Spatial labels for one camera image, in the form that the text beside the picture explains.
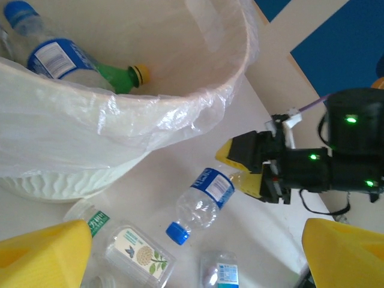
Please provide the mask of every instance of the plastic trash bag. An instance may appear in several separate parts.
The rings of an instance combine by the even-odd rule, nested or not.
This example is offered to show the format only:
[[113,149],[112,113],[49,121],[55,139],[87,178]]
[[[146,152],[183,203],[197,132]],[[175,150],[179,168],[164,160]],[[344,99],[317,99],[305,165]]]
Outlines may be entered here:
[[28,2],[99,61],[144,63],[152,80],[116,95],[0,58],[1,177],[107,169],[205,133],[258,51],[250,0]]

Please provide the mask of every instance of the blue and white label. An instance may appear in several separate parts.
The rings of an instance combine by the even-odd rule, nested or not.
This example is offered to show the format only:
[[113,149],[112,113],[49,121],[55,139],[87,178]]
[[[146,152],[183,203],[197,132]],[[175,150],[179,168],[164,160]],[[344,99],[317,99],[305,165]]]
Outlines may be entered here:
[[217,263],[217,287],[238,288],[239,277],[237,265]]
[[28,59],[27,68],[52,79],[63,79],[78,69],[95,70],[81,48],[64,38],[37,46]]
[[191,187],[214,199],[220,209],[235,192],[235,187],[227,176],[212,168],[206,168]]

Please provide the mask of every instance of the green led light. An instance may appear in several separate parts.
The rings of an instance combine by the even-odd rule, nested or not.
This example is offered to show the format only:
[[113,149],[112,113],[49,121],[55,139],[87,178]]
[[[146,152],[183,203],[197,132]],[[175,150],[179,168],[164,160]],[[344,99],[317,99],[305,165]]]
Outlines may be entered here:
[[358,117],[357,117],[357,115],[347,115],[346,121],[350,124],[355,124],[358,121]]
[[318,156],[318,155],[316,155],[316,154],[311,154],[310,155],[310,159],[311,160],[318,160],[320,157]]
[[366,185],[369,186],[369,187],[373,187],[373,185],[374,185],[374,182],[371,181],[371,180],[366,180],[365,183],[366,183]]

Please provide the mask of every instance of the container label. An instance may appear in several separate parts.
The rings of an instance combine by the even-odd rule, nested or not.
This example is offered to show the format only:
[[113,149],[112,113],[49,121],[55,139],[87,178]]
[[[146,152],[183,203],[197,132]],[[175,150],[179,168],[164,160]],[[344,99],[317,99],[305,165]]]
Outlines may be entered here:
[[51,79],[62,79],[78,69],[95,70],[83,50],[64,38],[37,46],[28,58],[27,68]]
[[238,266],[217,263],[217,287],[218,288],[238,288]]
[[212,168],[206,168],[191,187],[199,189],[214,199],[220,209],[235,192],[235,187],[227,176]]
[[91,230],[92,238],[97,234],[97,232],[108,222],[110,218],[108,215],[104,214],[102,211],[98,211],[95,215],[92,216],[88,221],[88,226]]
[[156,279],[168,266],[168,261],[133,229],[124,229],[117,235],[115,248]]

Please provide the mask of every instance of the green bottle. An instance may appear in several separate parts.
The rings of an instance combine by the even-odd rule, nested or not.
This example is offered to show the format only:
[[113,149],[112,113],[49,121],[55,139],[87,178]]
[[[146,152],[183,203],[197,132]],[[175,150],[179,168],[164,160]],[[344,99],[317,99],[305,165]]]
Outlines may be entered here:
[[116,94],[127,94],[133,87],[149,82],[149,70],[145,65],[129,66],[128,69],[116,68],[94,61],[96,69],[114,87]]

